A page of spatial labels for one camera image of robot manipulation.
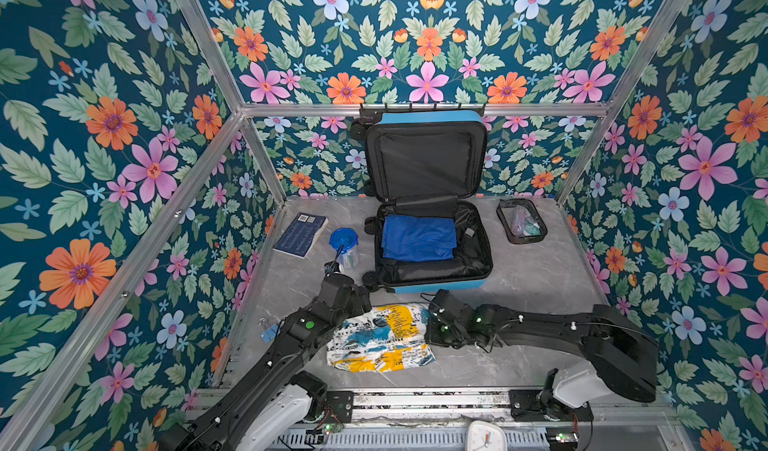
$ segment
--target blue lid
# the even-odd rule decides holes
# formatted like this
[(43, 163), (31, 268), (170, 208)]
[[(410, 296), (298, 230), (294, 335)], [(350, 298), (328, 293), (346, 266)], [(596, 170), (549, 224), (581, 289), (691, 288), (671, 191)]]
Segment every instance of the blue lid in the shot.
[(347, 251), (357, 245), (357, 233), (349, 227), (341, 227), (331, 234), (330, 245), (337, 251), (341, 246), (344, 246), (342, 254), (346, 254)]

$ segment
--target white clock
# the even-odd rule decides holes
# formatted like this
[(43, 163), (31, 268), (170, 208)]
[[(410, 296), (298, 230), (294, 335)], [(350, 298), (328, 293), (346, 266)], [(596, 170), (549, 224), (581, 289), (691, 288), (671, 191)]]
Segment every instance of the white clock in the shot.
[(507, 437), (502, 428), (485, 421), (472, 421), (467, 430), (466, 451), (506, 450)]

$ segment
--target plastic container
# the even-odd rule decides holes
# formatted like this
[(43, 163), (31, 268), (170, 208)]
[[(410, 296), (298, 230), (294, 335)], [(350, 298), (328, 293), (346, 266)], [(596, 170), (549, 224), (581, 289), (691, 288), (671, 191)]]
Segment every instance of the plastic container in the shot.
[(357, 233), (349, 227), (341, 227), (331, 234), (330, 245), (337, 252), (344, 246), (339, 255), (339, 264), (343, 270), (357, 266)]

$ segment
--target green leaf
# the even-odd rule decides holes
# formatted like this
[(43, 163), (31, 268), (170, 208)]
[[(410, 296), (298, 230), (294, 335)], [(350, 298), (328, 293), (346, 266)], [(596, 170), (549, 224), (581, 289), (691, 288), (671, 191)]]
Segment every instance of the green leaf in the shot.
[(29, 139), (35, 148), (43, 150), (48, 130), (40, 110), (23, 100), (7, 100), (3, 115), (11, 122), (11, 128), (18, 131), (19, 137)]

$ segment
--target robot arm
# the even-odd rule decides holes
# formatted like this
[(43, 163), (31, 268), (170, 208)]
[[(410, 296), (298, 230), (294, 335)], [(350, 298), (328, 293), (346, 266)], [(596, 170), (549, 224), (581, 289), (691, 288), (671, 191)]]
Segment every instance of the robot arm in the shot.
[[(227, 395), (206, 414), (196, 419), (190, 430), (174, 425), (160, 437), (160, 451), (237, 451), (256, 449), (241, 443), (244, 437), (253, 437), (261, 429), (282, 433), (285, 427), (307, 415), (311, 405), (307, 404), (310, 393), (324, 395), (325, 385), (309, 373), (301, 373), (272, 403), (277, 392), (289, 382), (320, 348), (324, 347), (335, 331), (349, 317), (359, 316), (371, 310), (369, 295), (361, 291), (352, 278), (339, 273), (326, 275), (320, 287), (320, 295), (309, 306), (291, 313), (278, 330), (272, 346), (261, 360), (236, 384)], [(275, 415), (264, 413), (265, 408), (288, 403), (293, 413), (286, 413), (285, 419), (293, 421), (282, 429), (278, 423), (272, 426), (259, 425), (260, 418), (276, 419)], [(317, 414), (322, 411), (314, 409)], [(260, 435), (256, 445), (268, 445), (272, 439)]]

